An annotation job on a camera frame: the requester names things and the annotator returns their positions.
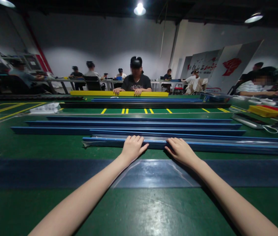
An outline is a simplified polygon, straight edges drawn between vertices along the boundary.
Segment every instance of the ceiling light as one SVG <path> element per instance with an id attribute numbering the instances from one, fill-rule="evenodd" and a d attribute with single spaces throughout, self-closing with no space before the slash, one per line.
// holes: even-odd
<path id="1" fill-rule="evenodd" d="M 135 10 L 133 10 L 133 12 L 136 15 L 144 15 L 146 13 L 146 9 L 143 7 L 142 3 L 138 3 L 137 7 L 135 8 Z"/>
<path id="2" fill-rule="evenodd" d="M 15 5 L 7 0 L 0 0 L 0 4 L 6 7 L 15 8 Z"/>
<path id="3" fill-rule="evenodd" d="M 260 20 L 261 18 L 263 17 L 263 15 L 261 14 L 261 12 L 256 12 L 254 14 L 251 15 L 250 18 L 248 18 L 245 23 L 248 24 L 248 23 L 253 23 L 255 21 L 258 21 Z"/>

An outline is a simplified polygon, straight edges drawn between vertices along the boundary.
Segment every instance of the hand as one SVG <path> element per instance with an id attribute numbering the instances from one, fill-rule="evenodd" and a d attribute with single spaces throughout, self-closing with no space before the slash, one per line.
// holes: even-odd
<path id="1" fill-rule="evenodd" d="M 143 91 L 143 88 L 134 88 L 133 90 L 135 91 L 135 96 L 140 96 Z"/>
<path id="2" fill-rule="evenodd" d="M 149 146 L 149 144 L 141 146 L 144 138 L 140 136 L 128 136 L 123 147 L 122 153 L 118 156 L 129 166 L 134 160 L 138 158 Z"/>
<path id="3" fill-rule="evenodd" d="M 113 90 L 113 92 L 116 94 L 116 95 L 119 95 L 119 92 L 121 91 L 121 88 L 115 88 Z"/>
<path id="4" fill-rule="evenodd" d="M 165 146 L 166 151 L 168 151 L 180 163 L 189 166 L 190 168 L 194 168 L 202 162 L 183 139 L 169 138 L 167 139 L 167 142 L 171 145 L 172 150 Z"/>

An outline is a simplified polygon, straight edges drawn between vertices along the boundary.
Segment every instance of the forearm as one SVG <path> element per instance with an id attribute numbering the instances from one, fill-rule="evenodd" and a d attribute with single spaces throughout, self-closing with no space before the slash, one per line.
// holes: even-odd
<path id="1" fill-rule="evenodd" d="M 189 166 L 206 183 L 242 235 L 278 235 L 278 228 L 204 161 Z"/>
<path id="2" fill-rule="evenodd" d="M 29 235 L 72 235 L 127 166 L 116 158 L 60 202 Z"/>

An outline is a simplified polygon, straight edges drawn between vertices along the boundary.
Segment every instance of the yellow metal rail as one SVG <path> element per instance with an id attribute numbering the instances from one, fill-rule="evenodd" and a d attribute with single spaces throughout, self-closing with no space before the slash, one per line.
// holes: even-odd
<path id="1" fill-rule="evenodd" d="M 116 96 L 113 91 L 70 91 L 73 96 Z M 142 92 L 140 97 L 167 97 L 167 92 Z M 120 92 L 118 96 L 135 96 L 135 92 Z"/>

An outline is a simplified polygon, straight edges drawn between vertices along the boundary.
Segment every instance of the striped shirt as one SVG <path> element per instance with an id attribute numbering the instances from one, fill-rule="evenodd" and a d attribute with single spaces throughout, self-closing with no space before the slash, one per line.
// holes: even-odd
<path id="1" fill-rule="evenodd" d="M 255 85 L 251 80 L 245 83 L 242 83 L 236 90 L 237 93 L 239 92 L 261 92 L 265 91 L 262 85 Z"/>

